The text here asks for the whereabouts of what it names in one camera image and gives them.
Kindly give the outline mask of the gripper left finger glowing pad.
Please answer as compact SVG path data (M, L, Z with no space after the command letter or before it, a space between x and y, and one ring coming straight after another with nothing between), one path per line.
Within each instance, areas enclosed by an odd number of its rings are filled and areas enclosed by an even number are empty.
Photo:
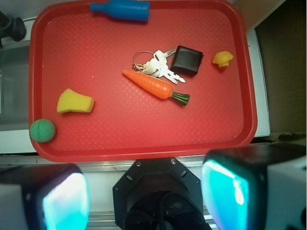
M89 184L75 164L0 172L2 230L84 230L89 212Z

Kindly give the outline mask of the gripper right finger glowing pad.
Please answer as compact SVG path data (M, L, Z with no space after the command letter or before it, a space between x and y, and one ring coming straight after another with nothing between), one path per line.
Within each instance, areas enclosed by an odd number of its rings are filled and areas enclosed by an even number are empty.
M307 150L290 143L209 151L201 171L205 206L221 230L304 230Z

